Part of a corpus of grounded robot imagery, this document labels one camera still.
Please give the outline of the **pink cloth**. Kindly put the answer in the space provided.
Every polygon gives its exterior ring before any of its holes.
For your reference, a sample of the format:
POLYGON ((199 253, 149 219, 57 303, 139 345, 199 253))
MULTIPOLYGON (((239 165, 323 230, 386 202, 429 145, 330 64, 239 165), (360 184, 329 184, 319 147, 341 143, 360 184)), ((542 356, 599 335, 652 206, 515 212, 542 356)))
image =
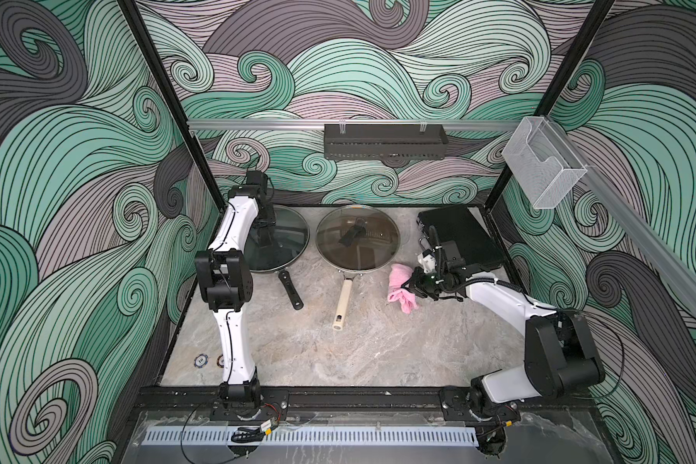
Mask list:
POLYGON ((400 263, 391 266, 387 301, 398 304, 405 314, 411 314, 419 307, 416 295, 403 287, 412 275, 413 269, 409 266, 400 263))

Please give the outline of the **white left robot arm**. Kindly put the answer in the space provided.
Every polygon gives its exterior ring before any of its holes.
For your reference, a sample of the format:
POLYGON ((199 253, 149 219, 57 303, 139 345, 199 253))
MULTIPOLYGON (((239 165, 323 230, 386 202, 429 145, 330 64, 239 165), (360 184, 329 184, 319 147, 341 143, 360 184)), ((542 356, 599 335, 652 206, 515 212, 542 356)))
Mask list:
POLYGON ((261 406, 257 367, 247 335, 246 309, 254 282, 245 246, 251 226, 268 218, 269 187, 266 173, 249 171, 245 182, 228 193, 227 208, 212 242, 194 259, 199 293, 213 313, 222 348, 218 394, 232 409, 261 406))

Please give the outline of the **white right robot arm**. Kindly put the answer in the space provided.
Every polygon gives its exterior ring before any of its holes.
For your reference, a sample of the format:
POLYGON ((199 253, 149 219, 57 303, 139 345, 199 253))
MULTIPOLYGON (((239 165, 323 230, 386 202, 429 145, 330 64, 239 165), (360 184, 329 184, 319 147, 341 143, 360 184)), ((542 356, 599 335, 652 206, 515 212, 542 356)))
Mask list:
POLYGON ((463 264, 445 245, 424 251, 401 288, 433 301, 468 299, 523 336, 522 365, 471 382, 479 409, 536 397, 556 399, 605 380, 597 344, 581 312, 543 303, 491 272, 463 264))

